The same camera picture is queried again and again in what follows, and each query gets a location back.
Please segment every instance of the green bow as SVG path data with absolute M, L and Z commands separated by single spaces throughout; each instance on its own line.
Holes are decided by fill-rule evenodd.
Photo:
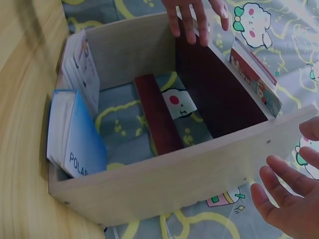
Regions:
M 240 7 L 235 7 L 234 12 L 235 12 L 235 21 L 233 23 L 233 28 L 236 31 L 245 31 L 243 25 L 241 24 L 240 21 L 237 20 L 237 18 L 241 17 L 244 14 L 244 9 L 240 8 Z
M 297 147 L 300 149 L 300 141 L 298 142 L 297 146 L 295 147 L 295 150 Z M 296 160 L 300 166 L 308 165 L 308 163 L 301 157 L 299 152 L 296 152 Z

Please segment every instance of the hand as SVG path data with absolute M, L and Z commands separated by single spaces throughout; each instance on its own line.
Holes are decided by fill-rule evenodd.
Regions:
M 189 5 L 192 4 L 198 22 L 200 43 L 203 46 L 208 45 L 208 23 L 202 0 L 162 0 L 162 2 L 167 10 L 169 24 L 173 35 L 175 37 L 180 36 L 178 17 L 176 13 L 176 6 L 179 6 L 186 32 L 187 41 L 190 44 L 195 44 L 196 36 L 193 30 L 193 18 L 191 16 L 189 9 Z M 222 28 L 225 31 L 228 31 L 229 18 L 226 3 L 224 2 L 224 0 L 209 0 L 209 2 L 213 10 L 220 16 Z
M 319 117 L 300 124 L 300 131 L 312 141 L 319 140 Z M 301 157 L 319 169 L 319 153 L 309 147 L 299 150 Z M 264 220 L 279 228 L 294 239 L 319 238 L 319 181 L 289 167 L 277 156 L 267 158 L 268 166 L 260 169 L 261 179 L 271 196 L 277 202 L 275 207 L 259 184 L 251 186 L 255 207 Z M 281 177 L 291 189 L 301 195 L 288 192 L 278 181 Z

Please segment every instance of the book with red cover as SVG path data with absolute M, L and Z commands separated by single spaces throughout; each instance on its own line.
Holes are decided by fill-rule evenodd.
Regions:
M 233 42 L 229 60 L 270 112 L 277 117 L 282 102 L 275 92 L 276 78 L 237 37 Z

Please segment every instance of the box side panel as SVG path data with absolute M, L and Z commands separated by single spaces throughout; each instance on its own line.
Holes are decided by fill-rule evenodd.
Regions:
M 255 101 L 209 47 L 176 39 L 176 71 L 209 132 L 217 138 L 267 120 Z
M 59 182 L 51 195 L 88 219 L 114 226 L 170 213 L 254 179 L 270 154 L 287 158 L 302 108 L 244 130 L 117 170 Z
M 87 31 L 100 90 L 135 77 L 175 70 L 175 46 L 166 13 L 113 22 Z

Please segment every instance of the fabric surface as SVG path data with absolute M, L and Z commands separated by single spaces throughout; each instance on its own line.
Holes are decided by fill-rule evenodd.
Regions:
M 310 103 L 318 104 L 319 1 L 227 0 L 227 4 L 232 27 L 224 32 L 216 17 L 213 44 L 227 58 L 235 36 L 251 46 L 277 77 L 276 92 L 283 102 L 281 114 Z M 71 32 L 164 11 L 160 0 L 64 0 L 63 6 Z M 157 81 L 162 90 L 183 87 L 175 73 L 158 77 Z M 99 108 L 96 126 L 110 151 L 109 170 L 154 155 L 154 145 L 132 85 L 102 92 Z M 211 138 L 197 112 L 175 123 L 185 146 Z M 317 142 L 302 138 L 287 160 L 293 168 L 319 179 L 319 171 L 299 155 L 300 147 L 305 145 L 319 149 Z M 212 195 L 204 202 L 169 215 L 108 228 L 106 236 L 108 239 L 289 238 L 266 224 L 258 214 L 251 199 L 251 183 L 222 195 Z

